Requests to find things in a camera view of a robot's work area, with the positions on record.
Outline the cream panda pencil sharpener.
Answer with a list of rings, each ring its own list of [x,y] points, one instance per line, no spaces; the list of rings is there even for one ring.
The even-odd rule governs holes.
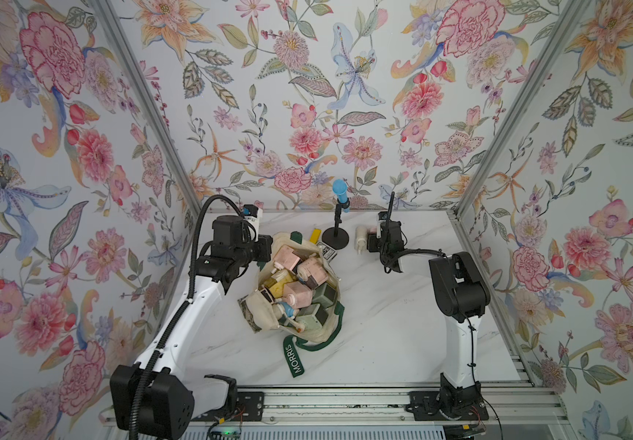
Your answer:
[[[356,227],[354,248],[359,255],[367,250],[369,232],[369,227],[365,225],[358,225],[358,227]]]

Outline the cream canvas tote bag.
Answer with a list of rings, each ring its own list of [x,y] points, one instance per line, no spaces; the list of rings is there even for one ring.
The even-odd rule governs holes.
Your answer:
[[[345,313],[340,278],[330,264],[330,247],[297,232],[272,238],[270,260],[258,265],[253,291],[238,304],[254,333],[285,333],[283,359],[298,378],[305,374],[300,354],[328,347],[340,333]]]

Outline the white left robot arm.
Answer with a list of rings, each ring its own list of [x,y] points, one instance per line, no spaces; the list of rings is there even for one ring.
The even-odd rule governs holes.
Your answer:
[[[148,348],[110,378],[116,424],[130,439],[179,439],[199,416],[211,416],[218,426],[237,414],[235,379],[208,374],[188,383],[186,361],[233,282],[250,264],[270,260],[272,237],[259,232],[262,215],[257,205],[237,206],[224,195],[203,203],[191,238],[188,281],[175,309]]]

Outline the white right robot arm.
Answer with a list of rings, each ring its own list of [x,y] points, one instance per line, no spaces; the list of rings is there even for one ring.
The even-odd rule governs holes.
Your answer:
[[[461,421],[489,418],[487,401],[478,380],[477,333],[490,290],[472,255],[451,255],[440,249],[406,247],[402,223],[392,219],[395,195],[378,214],[378,227],[367,235],[367,249],[379,255],[386,273],[417,275],[431,281],[436,306],[446,317],[446,357],[435,392],[410,392],[406,411],[417,421]]]

